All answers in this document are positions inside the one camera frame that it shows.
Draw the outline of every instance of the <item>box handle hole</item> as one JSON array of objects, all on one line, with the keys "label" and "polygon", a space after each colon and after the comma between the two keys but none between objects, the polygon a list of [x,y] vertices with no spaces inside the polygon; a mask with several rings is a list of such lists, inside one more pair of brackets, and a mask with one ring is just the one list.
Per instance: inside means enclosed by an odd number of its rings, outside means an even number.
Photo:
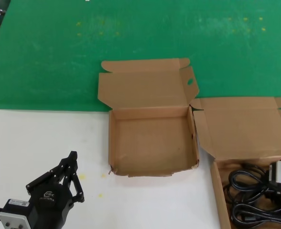
[{"label": "box handle hole", "polygon": [[187,81],[187,85],[192,85],[192,83],[193,83],[193,79],[192,78],[190,78],[188,81]]}]

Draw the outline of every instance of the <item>cardboard box lid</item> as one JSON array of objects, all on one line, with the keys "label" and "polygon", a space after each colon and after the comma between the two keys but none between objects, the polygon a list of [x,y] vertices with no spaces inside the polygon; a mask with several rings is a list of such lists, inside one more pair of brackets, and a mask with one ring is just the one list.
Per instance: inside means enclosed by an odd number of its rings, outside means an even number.
[{"label": "cardboard box lid", "polygon": [[188,58],[103,61],[98,99],[113,109],[188,106],[199,93]]},{"label": "cardboard box lid", "polygon": [[281,156],[281,98],[195,99],[200,145],[216,160]]}]

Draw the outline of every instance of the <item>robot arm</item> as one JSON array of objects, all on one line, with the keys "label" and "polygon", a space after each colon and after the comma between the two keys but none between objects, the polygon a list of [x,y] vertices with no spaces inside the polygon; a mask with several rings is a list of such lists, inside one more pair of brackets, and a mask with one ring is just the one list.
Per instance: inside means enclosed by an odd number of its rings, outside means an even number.
[{"label": "robot arm", "polygon": [[[57,167],[26,186],[31,196],[29,201],[9,199],[0,208],[0,221],[4,228],[61,229],[74,203],[84,202],[77,169],[77,152],[71,151]],[[70,191],[71,182],[76,189],[75,196]]]}]

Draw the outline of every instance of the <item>empty cardboard box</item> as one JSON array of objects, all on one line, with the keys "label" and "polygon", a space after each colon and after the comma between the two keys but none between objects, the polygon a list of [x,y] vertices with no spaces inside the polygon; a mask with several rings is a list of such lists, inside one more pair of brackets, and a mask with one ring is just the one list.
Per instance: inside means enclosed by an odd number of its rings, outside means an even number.
[{"label": "empty cardboard box", "polygon": [[109,113],[109,164],[121,176],[170,176],[199,163],[189,59],[102,62],[98,98]]},{"label": "empty cardboard box", "polygon": [[[200,146],[215,158],[211,175],[221,228],[236,229],[223,186],[243,162],[268,168],[281,159],[281,98],[194,99],[191,105],[201,110],[194,111]],[[257,228],[281,229],[281,225],[266,223]]]}]

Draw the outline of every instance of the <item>white label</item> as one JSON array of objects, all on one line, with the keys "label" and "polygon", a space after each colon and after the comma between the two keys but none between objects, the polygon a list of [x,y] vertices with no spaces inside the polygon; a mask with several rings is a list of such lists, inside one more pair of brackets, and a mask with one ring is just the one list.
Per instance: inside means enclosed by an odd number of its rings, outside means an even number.
[{"label": "white label", "polygon": [[14,204],[14,205],[23,206],[23,207],[29,206],[28,201],[22,201],[22,200],[18,200],[18,199],[10,199],[9,204]]}]

